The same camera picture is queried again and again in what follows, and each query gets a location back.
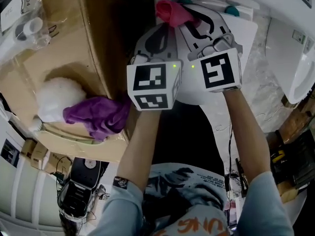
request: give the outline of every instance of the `white paper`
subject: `white paper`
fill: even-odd
[[[1,12],[1,31],[9,29],[23,14],[34,9],[37,0],[12,0]]]

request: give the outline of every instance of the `gray shirt sleeve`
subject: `gray shirt sleeve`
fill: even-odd
[[[242,236],[294,235],[271,172],[264,172],[251,182],[237,233]]]
[[[89,236],[139,235],[142,225],[142,200],[142,192],[130,181],[126,189],[113,186],[99,224]]]

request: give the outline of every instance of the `purple cloth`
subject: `purple cloth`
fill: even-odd
[[[63,118],[69,124],[83,123],[93,138],[103,141],[109,135],[121,132],[126,124],[130,105],[128,96],[122,102],[98,96],[65,108]]]

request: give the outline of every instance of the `white fluffy object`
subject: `white fluffy object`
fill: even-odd
[[[83,101],[86,93],[77,82],[66,78],[54,78],[44,82],[36,93],[38,116],[43,122],[64,122],[63,110]]]

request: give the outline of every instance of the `label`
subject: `label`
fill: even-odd
[[[294,38],[297,42],[301,43],[302,45],[304,45],[304,41],[305,41],[305,35],[300,33],[297,30],[293,31],[293,35],[292,38]]]
[[[1,31],[9,29],[23,14],[34,9],[37,0],[12,0],[0,14]]]
[[[308,37],[303,53],[304,54],[308,53],[311,50],[311,48],[313,47],[313,45],[314,45],[314,40],[312,40],[310,37]]]

